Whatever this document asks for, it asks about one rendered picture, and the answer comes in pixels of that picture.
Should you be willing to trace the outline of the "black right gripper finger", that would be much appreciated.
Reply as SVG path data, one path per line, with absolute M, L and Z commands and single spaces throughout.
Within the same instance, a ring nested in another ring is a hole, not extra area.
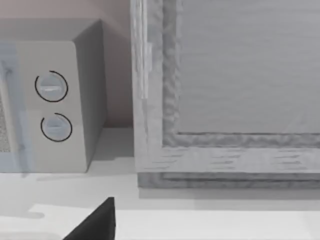
M 62 240 L 115 240 L 115 198 L 108 197 Z

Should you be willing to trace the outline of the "pale blue microwave knob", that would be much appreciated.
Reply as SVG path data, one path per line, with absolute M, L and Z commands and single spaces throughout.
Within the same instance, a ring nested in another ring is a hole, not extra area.
M 43 117 L 40 122 L 40 130 L 48 140 L 61 143 L 68 140 L 73 133 L 71 121 L 61 113 Z
M 50 70 L 35 78 L 34 89 L 37 95 L 44 101 L 57 103 L 67 96 L 69 86 L 66 78 L 62 74 Z

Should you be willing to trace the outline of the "pale microwave oven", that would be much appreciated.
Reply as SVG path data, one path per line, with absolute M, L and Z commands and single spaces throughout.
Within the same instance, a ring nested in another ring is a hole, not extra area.
M 102 23 L 90 18 L 2 18 L 0 42 L 14 43 L 23 84 L 33 151 L 30 173 L 87 171 L 106 120 L 106 80 Z M 39 75 L 56 71 L 68 94 L 47 102 L 35 91 Z M 53 142 L 42 134 L 41 120 L 65 115 L 72 135 Z

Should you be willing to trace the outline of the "pale blue microwave door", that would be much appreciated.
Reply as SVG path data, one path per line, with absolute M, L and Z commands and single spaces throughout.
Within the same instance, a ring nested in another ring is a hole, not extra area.
M 0 41 L 0 173 L 30 173 L 34 169 L 18 52 Z

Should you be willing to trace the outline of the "grey wooden cabinet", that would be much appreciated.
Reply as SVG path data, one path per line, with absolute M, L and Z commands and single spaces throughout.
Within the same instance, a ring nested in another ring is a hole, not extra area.
M 320 189 L 320 0 L 130 0 L 140 188 Z

